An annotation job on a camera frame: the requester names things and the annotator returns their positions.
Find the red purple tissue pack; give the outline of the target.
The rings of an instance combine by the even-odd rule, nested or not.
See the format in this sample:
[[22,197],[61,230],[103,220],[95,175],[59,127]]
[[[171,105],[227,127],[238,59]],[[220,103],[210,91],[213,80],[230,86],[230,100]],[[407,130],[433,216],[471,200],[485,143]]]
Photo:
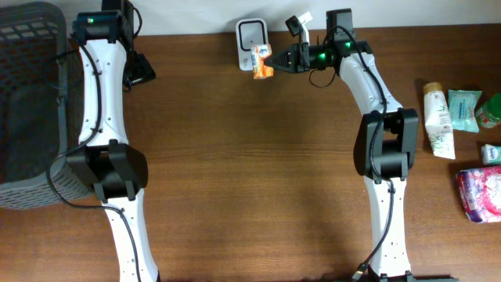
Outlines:
[[456,180],[464,211],[471,222],[500,222],[499,165],[462,170]]

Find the orange tissue pack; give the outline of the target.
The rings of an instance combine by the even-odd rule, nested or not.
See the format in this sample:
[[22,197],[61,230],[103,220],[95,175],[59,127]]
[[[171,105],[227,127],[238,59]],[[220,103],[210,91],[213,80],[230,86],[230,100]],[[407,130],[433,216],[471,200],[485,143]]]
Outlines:
[[265,59],[272,55],[270,44],[253,45],[250,48],[254,79],[266,79],[274,75],[274,69],[265,65]]

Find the green wet wipes pack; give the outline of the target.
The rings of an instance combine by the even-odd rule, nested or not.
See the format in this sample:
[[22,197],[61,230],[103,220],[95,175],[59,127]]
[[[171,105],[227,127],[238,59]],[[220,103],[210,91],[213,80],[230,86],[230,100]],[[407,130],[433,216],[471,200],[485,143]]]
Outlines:
[[482,91],[449,90],[449,113],[454,130],[478,133],[474,110]]

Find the teal tissue pack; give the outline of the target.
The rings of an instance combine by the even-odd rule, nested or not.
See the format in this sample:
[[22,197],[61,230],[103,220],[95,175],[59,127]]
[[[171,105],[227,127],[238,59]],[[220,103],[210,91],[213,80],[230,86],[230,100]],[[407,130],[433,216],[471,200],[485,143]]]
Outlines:
[[485,144],[481,148],[482,162],[484,165],[500,165],[500,146],[494,146],[490,144]]

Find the white tube with cork cap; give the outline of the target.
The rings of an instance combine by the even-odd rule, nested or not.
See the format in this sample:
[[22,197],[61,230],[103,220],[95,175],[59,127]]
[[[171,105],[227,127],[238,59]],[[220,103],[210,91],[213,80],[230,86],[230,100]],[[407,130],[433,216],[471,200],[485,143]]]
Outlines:
[[442,85],[430,82],[423,86],[424,124],[435,157],[456,159],[452,119]]

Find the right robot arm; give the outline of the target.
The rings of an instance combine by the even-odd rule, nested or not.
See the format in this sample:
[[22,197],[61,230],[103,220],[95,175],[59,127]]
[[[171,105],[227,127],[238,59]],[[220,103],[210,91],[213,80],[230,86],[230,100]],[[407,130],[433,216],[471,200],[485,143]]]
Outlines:
[[311,44],[308,14],[286,26],[298,43],[269,57],[265,65],[292,74],[332,67],[350,89],[361,112],[353,150],[357,173],[369,194],[372,251],[353,281],[414,281],[405,245],[404,197],[416,154],[418,115],[390,93],[377,70],[373,50],[356,38],[350,9],[326,12],[326,36]]

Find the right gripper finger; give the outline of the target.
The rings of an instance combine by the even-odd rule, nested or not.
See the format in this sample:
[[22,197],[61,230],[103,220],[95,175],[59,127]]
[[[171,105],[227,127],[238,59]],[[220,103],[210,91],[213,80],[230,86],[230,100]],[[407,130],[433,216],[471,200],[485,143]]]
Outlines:
[[291,53],[293,52],[293,46],[285,48],[282,51],[279,51],[277,54],[272,55],[265,59],[266,65],[291,65]]
[[284,71],[287,73],[293,73],[294,72],[294,66],[292,64],[281,64],[281,63],[270,63],[270,67],[273,67],[275,70],[278,71]]

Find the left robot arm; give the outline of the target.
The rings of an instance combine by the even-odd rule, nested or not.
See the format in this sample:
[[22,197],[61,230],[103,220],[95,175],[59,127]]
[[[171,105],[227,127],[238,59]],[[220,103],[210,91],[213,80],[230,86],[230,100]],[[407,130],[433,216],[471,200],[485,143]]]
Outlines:
[[79,13],[73,38],[84,76],[84,113],[78,146],[67,163],[99,200],[112,229],[121,281],[159,281],[144,219],[147,160],[130,146],[123,91],[154,79],[134,50],[138,10],[130,1],[104,1],[98,12]]

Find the green lid jar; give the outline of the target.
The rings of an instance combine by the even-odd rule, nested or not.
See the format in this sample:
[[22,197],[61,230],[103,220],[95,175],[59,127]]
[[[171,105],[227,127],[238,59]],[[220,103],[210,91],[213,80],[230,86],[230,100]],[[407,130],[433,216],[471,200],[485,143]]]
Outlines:
[[500,93],[496,93],[475,111],[478,124],[483,128],[494,128],[500,124]]

